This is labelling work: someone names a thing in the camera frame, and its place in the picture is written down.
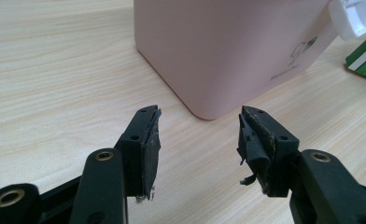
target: pink container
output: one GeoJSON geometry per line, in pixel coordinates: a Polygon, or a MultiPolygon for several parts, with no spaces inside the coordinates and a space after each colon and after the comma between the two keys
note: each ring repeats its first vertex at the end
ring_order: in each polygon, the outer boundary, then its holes
{"type": "Polygon", "coordinates": [[[329,0],[134,0],[139,51],[202,119],[307,69],[337,36],[329,0]]]}

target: white object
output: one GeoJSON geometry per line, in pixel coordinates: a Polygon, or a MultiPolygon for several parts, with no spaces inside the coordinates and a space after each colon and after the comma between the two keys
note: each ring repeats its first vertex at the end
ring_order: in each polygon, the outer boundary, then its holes
{"type": "Polygon", "coordinates": [[[366,0],[332,0],[329,12],[334,29],[343,40],[366,34],[366,0]]]}

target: table surface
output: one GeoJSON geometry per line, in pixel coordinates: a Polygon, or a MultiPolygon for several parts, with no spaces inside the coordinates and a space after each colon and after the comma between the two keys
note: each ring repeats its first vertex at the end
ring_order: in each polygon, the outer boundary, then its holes
{"type": "MultiPolygon", "coordinates": [[[[246,105],[337,156],[366,186],[366,78],[345,69],[362,39],[337,38],[305,72],[246,105]]],[[[289,199],[269,199],[236,152],[240,108],[198,119],[136,50],[132,1],[0,1],[0,188],[41,193],[79,176],[113,147],[134,112],[162,109],[152,202],[129,199],[131,223],[292,223],[289,199]]]]}

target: light wood grain surface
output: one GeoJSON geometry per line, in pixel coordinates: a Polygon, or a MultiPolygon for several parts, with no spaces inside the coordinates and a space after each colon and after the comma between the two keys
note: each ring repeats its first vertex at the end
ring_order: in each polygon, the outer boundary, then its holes
{"type": "MultiPolygon", "coordinates": [[[[197,119],[134,45],[133,2],[0,1],[0,188],[41,193],[79,176],[113,147],[134,112],[159,105],[152,202],[129,200],[131,223],[292,223],[289,199],[269,199],[236,153],[240,108],[197,119]]],[[[247,102],[301,140],[337,156],[366,186],[366,78],[344,67],[363,40],[337,38],[304,73],[247,102]]]]}

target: wooden table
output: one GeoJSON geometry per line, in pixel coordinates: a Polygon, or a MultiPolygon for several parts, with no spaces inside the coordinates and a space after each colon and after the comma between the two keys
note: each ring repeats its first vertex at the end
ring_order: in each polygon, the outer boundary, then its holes
{"type": "MultiPolygon", "coordinates": [[[[240,108],[194,117],[135,49],[132,1],[0,1],[0,188],[41,193],[79,176],[113,147],[134,112],[159,105],[153,202],[129,200],[131,223],[292,223],[236,152],[240,108]]],[[[247,102],[301,140],[337,156],[366,186],[366,78],[344,67],[363,40],[337,38],[306,72],[247,102]]]]}

